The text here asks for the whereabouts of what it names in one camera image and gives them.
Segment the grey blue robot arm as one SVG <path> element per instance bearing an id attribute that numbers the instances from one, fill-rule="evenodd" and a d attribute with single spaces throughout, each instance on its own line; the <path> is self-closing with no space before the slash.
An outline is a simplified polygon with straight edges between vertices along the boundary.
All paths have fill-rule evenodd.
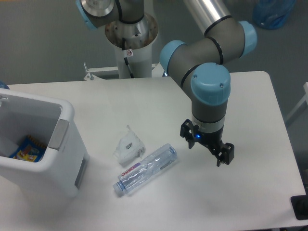
<path id="1" fill-rule="evenodd" d="M 158 35 L 155 19 L 142 0 L 78 0 L 77 8 L 88 28 L 105 28 L 113 45 L 120 78 L 152 75 L 152 44 Z M 220 0 L 187 0 L 185 5 L 204 34 L 188 45 L 173 40 L 163 47 L 159 62 L 192 102 L 192 117 L 180 135 L 189 147 L 199 143 L 229 164 L 234 145 L 222 141 L 231 76 L 224 63 L 251 52 L 257 44 L 254 27 L 233 19 Z"/>

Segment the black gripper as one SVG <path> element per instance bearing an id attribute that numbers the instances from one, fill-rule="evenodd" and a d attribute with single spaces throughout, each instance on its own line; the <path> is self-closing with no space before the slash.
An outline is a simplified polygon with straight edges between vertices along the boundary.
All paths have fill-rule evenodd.
<path id="1" fill-rule="evenodd" d="M 218 131 L 206 133 L 195 125 L 191 120 L 186 119 L 180 127 L 180 136 L 188 143 L 188 148 L 192 149 L 197 142 L 206 147 L 217 158 L 217 167 L 221 164 L 229 165 L 234 159 L 234 145 L 222 142 L 223 128 Z"/>

